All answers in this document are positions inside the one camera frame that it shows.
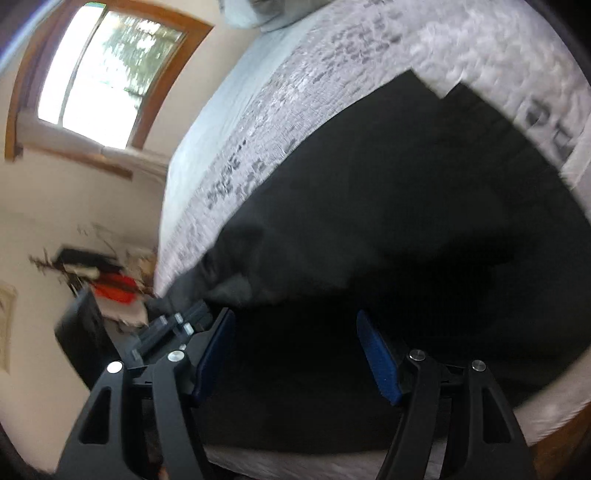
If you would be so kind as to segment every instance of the window pane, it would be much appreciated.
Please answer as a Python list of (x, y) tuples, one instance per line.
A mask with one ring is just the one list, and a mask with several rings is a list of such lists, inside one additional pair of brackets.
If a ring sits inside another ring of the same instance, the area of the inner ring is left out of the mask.
[(181, 32), (109, 12), (82, 59), (63, 126), (125, 148), (141, 101)]
[(58, 122), (72, 70), (104, 8), (103, 4), (87, 4), (72, 19), (53, 57), (41, 91), (38, 109), (40, 119), (52, 124)]

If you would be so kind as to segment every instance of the light blue bed sheet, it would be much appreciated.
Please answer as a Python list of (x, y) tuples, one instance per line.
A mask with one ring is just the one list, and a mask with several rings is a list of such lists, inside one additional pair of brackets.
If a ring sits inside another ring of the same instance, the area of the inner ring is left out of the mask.
[(287, 28), (261, 34), (203, 107), (170, 161), (160, 223), (160, 245), (168, 243), (196, 186), (241, 116), (314, 27), (318, 13)]

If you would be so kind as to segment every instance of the pillow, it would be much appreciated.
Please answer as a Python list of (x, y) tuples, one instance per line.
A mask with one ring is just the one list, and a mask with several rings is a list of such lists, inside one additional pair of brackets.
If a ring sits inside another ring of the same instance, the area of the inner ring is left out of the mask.
[(270, 32), (286, 27), (332, 0), (219, 0), (220, 10), (236, 28), (261, 27)]

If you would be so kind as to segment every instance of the wall picture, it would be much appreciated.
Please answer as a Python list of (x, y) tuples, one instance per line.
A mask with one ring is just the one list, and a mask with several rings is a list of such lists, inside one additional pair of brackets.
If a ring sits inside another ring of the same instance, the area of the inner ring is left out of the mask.
[(17, 289), (0, 281), (0, 368), (8, 370), (10, 324), (14, 314)]

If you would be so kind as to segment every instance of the chair backrest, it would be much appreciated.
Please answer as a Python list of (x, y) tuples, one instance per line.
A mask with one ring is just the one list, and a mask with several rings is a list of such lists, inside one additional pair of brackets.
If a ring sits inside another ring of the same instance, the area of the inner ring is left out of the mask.
[(80, 292), (54, 332), (61, 349), (89, 389), (109, 363), (121, 359), (90, 287)]

